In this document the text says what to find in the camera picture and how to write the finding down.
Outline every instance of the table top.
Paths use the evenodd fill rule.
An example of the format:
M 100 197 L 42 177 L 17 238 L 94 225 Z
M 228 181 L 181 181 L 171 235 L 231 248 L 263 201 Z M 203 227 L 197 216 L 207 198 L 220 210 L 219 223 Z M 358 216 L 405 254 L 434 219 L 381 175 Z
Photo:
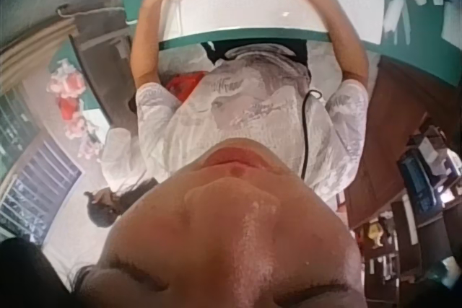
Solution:
M 136 23 L 142 0 L 123 0 L 128 23 Z M 404 26 L 398 26 L 398 44 L 393 35 L 384 35 L 380 45 L 365 43 L 366 49 L 397 59 L 418 69 L 435 75 L 445 83 L 458 86 L 462 77 L 461 51 L 441 38 L 443 29 L 443 6 L 433 5 L 427 0 L 418 6 L 407 0 L 411 18 L 411 44 L 407 45 Z M 181 47 L 196 43 L 244 38 L 298 38 L 303 40 L 329 41 L 324 32 L 282 28 L 251 28 L 205 32 L 164 41 L 161 49 Z

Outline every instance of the black hair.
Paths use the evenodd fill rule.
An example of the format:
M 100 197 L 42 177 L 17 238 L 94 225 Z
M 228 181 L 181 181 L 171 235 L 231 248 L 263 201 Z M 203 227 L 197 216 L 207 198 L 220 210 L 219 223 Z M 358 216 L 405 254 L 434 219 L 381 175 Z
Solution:
M 82 308 L 40 248 L 20 238 L 0 243 L 0 303 L 6 308 Z
M 157 181 L 152 178 L 139 184 L 136 188 L 125 192 L 119 199 L 119 204 L 122 208 L 122 213 L 127 211 L 132 205 L 135 204 L 144 194 L 150 191 L 157 185 Z M 88 216 L 90 220 L 98 227 L 108 228 L 112 226 L 119 213 L 114 208 L 105 205 L 104 203 L 93 203 L 93 194 L 86 192 L 84 194 L 88 197 Z

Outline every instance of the shirt sleeve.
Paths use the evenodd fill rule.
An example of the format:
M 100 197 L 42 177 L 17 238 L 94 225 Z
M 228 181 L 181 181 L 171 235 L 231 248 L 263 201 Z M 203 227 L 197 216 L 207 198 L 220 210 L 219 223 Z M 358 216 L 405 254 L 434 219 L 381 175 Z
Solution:
M 147 169 L 159 182 L 169 176 L 162 155 L 165 129 L 180 105 L 158 83 L 145 84 L 136 92 L 139 146 Z
M 364 149 L 369 94 L 365 87 L 355 80 L 346 80 L 327 102 L 326 109 L 331 117 L 347 158 L 341 164 L 344 173 L 339 190 L 347 188 L 356 177 L 359 161 Z

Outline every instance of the mouth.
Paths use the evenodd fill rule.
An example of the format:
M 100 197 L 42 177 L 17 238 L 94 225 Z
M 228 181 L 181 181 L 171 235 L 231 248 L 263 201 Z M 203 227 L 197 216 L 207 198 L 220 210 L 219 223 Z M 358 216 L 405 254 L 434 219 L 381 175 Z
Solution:
M 254 151 L 237 147 L 226 147 L 214 151 L 204 160 L 202 167 L 213 167 L 233 163 L 252 167 L 254 169 L 274 171 L 274 168 Z

